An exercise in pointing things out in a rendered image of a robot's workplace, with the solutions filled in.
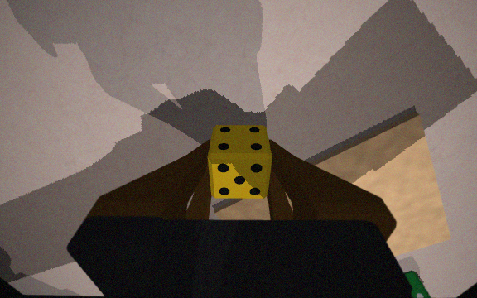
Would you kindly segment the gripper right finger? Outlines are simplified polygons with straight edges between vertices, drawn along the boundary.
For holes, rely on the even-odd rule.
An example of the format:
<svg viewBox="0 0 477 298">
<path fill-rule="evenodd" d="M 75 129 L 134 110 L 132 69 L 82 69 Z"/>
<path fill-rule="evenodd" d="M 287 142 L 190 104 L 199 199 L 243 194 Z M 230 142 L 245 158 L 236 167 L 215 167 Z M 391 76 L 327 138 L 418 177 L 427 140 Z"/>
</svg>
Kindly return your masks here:
<svg viewBox="0 0 477 298">
<path fill-rule="evenodd" d="M 293 156 L 273 140 L 269 143 L 271 220 L 366 220 L 378 226 L 387 242 L 397 221 L 381 197 Z"/>
</svg>

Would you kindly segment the green dice with white pips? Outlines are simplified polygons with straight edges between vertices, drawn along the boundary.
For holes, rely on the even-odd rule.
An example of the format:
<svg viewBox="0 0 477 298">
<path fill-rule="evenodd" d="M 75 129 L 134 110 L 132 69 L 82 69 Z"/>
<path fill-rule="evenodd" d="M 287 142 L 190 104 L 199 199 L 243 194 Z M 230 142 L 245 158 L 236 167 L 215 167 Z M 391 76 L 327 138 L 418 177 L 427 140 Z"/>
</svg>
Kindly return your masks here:
<svg viewBox="0 0 477 298">
<path fill-rule="evenodd" d="M 412 286 L 413 298 L 431 298 L 428 291 L 422 284 L 417 274 L 413 271 L 405 272 L 405 275 Z"/>
</svg>

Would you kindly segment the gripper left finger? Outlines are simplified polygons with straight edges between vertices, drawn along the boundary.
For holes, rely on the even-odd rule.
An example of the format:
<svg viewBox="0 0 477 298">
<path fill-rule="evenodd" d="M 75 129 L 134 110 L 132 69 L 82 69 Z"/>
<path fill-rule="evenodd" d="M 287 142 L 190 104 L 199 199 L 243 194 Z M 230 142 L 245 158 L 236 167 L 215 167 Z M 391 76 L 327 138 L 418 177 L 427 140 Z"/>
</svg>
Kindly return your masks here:
<svg viewBox="0 0 477 298">
<path fill-rule="evenodd" d="M 210 140 L 186 156 L 99 196 L 85 219 L 92 216 L 209 219 Z"/>
</svg>

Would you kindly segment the tan mat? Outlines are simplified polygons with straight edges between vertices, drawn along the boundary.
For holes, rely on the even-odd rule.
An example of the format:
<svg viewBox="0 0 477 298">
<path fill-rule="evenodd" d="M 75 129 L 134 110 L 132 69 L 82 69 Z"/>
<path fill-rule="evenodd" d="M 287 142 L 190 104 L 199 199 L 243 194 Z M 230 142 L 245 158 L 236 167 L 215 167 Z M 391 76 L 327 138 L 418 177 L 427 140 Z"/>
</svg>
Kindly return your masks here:
<svg viewBox="0 0 477 298">
<path fill-rule="evenodd" d="M 414 112 L 313 162 L 381 197 L 397 221 L 394 256 L 451 239 L 420 114 Z M 268 198 L 234 199 L 222 220 L 271 220 Z"/>
</svg>

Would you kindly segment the yellow dice with black pips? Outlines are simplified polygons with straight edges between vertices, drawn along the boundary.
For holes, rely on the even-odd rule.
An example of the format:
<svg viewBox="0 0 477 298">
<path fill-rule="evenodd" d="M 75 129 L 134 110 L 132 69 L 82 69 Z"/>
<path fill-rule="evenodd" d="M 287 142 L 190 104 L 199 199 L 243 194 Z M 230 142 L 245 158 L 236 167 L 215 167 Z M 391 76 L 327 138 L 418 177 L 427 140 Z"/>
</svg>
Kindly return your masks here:
<svg viewBox="0 0 477 298">
<path fill-rule="evenodd" d="M 263 125 L 216 125 L 208 153 L 214 198 L 265 199 L 272 165 Z"/>
</svg>

